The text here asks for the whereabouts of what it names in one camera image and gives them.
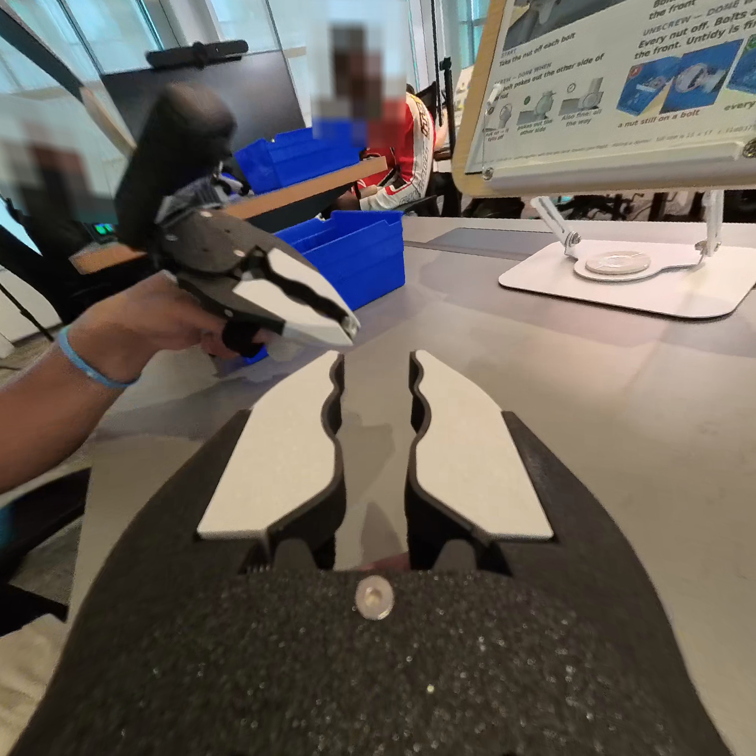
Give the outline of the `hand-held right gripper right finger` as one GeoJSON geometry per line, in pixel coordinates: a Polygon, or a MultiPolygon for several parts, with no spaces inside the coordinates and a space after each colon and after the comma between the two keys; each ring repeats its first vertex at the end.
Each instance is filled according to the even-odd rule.
{"type": "Polygon", "coordinates": [[[430,352],[411,352],[414,502],[484,543],[550,541],[553,527],[506,424],[483,389],[430,352]]]}

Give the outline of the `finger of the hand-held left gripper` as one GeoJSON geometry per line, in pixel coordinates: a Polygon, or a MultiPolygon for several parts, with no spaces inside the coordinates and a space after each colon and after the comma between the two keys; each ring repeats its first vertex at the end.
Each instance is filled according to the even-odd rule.
{"type": "Polygon", "coordinates": [[[264,278],[288,298],[335,322],[344,331],[359,331],[360,322],[345,300],[307,261],[273,247],[260,250],[260,269],[264,278]]]}
{"type": "Polygon", "coordinates": [[[348,347],[354,343],[356,330],[350,317],[341,319],[318,312],[314,306],[298,302],[274,283],[263,279],[243,280],[232,293],[258,306],[282,323],[280,335],[303,345],[322,344],[348,347]]]}

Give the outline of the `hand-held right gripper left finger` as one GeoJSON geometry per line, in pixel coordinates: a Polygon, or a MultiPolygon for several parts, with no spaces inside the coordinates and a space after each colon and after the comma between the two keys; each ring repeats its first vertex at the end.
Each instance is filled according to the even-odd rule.
{"type": "Polygon", "coordinates": [[[342,357],[326,352],[255,402],[197,526],[201,539],[266,537],[325,490],[335,473],[335,441],[323,411],[342,357]]]}

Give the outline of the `blue plastic bin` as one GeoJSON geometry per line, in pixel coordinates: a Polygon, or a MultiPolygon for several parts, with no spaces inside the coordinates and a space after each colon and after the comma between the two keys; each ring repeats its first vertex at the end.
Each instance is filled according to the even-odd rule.
{"type": "Polygon", "coordinates": [[[233,157],[256,195],[357,164],[367,143],[365,120],[321,119],[314,126],[260,138],[233,157]]]}
{"type": "Polygon", "coordinates": [[[405,284],[403,214],[334,211],[274,235],[309,260],[357,310],[405,284]]]}

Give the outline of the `person's left hand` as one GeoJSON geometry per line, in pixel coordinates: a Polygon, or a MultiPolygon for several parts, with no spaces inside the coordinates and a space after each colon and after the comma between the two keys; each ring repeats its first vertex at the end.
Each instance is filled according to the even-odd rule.
{"type": "Polygon", "coordinates": [[[161,351],[199,345],[212,356],[234,358],[264,345],[265,333],[256,331],[233,348],[223,340],[226,325],[168,275],[157,273],[90,307],[70,325],[70,344],[99,372],[129,381],[161,351]]]}

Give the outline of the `wooden office desk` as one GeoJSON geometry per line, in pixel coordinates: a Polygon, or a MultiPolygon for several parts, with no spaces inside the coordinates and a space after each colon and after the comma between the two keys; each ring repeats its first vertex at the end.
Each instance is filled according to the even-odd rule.
{"type": "MultiPolygon", "coordinates": [[[[365,159],[307,182],[239,200],[226,206],[224,211],[234,218],[251,221],[258,228],[277,231],[300,222],[300,215],[304,219],[316,215],[322,206],[333,202],[332,195],[340,196],[351,184],[385,168],[383,156],[365,159]]],[[[145,256],[146,252],[133,250],[122,243],[111,243],[86,247],[73,255],[70,263],[78,273],[87,275],[145,256]]]]}

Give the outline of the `black video bar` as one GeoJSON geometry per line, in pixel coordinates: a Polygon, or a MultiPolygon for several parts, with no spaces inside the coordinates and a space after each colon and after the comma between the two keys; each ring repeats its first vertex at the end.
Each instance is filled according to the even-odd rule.
{"type": "Polygon", "coordinates": [[[145,60],[153,70],[178,68],[204,69],[218,63],[238,61],[250,51],[244,40],[195,42],[192,45],[145,53],[145,60]]]}

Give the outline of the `black monitor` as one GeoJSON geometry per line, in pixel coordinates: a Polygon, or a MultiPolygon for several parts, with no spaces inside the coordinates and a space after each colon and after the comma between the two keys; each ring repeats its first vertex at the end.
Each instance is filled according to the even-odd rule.
{"type": "Polygon", "coordinates": [[[132,137],[145,126],[157,96],[170,83],[201,84],[212,89],[232,111],[237,128],[232,151],[259,139],[305,127],[293,81],[282,52],[246,54],[237,60],[164,70],[106,74],[102,79],[132,137]]]}

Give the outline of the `blue wristband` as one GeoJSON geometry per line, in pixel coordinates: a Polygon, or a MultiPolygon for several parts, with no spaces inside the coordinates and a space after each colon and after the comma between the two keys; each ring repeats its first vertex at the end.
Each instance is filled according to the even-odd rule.
{"type": "Polygon", "coordinates": [[[115,380],[101,372],[87,361],[85,361],[70,344],[70,326],[64,326],[56,336],[56,343],[63,356],[68,362],[80,373],[86,375],[90,380],[103,386],[111,391],[122,392],[132,387],[141,378],[141,374],[129,381],[115,380]]]}

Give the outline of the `instruction sheet on stand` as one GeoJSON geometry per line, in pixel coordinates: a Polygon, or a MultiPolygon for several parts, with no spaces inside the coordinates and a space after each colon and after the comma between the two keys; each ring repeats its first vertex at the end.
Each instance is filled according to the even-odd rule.
{"type": "Polygon", "coordinates": [[[458,142],[453,158],[453,175],[458,187],[466,194],[478,196],[522,195],[517,191],[497,194],[484,183],[481,173],[468,173],[467,159],[476,132],[478,117],[487,86],[487,77],[497,48],[497,38],[506,11],[507,2],[491,2],[487,23],[478,51],[476,64],[469,84],[466,106],[458,133],[458,142]]]}

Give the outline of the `white tablet stand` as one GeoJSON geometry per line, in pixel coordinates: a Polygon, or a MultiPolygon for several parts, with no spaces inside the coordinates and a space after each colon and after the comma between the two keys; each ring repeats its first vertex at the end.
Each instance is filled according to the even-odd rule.
{"type": "Polygon", "coordinates": [[[754,287],[754,241],[724,224],[725,190],[754,187],[754,137],[744,145],[720,145],[704,158],[702,147],[670,155],[602,155],[586,169],[575,161],[530,165],[514,176],[481,172],[497,194],[520,192],[555,238],[528,260],[502,274],[502,287],[681,319],[731,314],[754,287]],[[579,231],[556,208],[563,192],[685,190],[704,194],[704,220],[693,231],[657,228],[640,232],[579,231]]]}

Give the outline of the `teal office chair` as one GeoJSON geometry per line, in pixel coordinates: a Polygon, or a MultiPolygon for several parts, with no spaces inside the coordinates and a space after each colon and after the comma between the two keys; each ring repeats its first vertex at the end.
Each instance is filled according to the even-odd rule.
{"type": "Polygon", "coordinates": [[[1,635],[22,629],[35,619],[52,615],[65,621],[66,602],[11,585],[25,557],[70,525],[85,511],[90,468],[71,472],[26,492],[2,507],[1,635]]]}

